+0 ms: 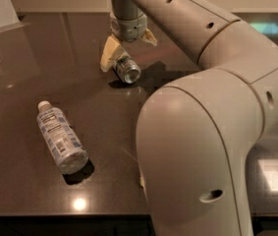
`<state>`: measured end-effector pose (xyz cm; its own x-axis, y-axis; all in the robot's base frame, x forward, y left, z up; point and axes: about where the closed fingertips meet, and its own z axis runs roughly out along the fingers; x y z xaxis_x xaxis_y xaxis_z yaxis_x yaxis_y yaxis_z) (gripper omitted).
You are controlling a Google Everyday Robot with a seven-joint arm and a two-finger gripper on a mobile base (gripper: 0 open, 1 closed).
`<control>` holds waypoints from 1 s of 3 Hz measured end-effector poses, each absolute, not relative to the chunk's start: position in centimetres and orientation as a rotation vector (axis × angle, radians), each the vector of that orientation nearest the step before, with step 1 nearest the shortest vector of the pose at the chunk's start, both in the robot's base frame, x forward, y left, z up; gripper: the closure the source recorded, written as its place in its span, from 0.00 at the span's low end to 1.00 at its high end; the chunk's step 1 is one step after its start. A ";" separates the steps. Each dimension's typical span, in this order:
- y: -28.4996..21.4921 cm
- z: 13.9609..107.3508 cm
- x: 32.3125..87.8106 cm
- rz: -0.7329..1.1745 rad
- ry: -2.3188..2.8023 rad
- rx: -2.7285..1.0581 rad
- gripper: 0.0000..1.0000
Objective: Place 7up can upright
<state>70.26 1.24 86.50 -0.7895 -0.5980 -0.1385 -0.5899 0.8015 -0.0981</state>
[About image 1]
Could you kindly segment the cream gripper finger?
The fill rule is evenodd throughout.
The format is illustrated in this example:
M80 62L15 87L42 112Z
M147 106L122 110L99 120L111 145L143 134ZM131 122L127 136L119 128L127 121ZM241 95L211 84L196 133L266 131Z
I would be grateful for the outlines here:
M147 42L153 46L157 45L157 39L150 29L146 29L140 38L142 41Z
M104 73L108 72L116 66L118 60L124 58L126 55L127 52L122 45L122 41L114 34L111 34L105 42L101 55L101 71Z

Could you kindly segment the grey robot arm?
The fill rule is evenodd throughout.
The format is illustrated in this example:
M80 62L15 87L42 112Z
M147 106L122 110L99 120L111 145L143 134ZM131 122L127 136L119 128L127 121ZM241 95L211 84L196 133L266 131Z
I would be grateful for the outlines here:
M278 122L278 46L205 0L112 0L118 40L150 40L146 19L200 68L159 88L139 114L156 236L253 236L246 160Z

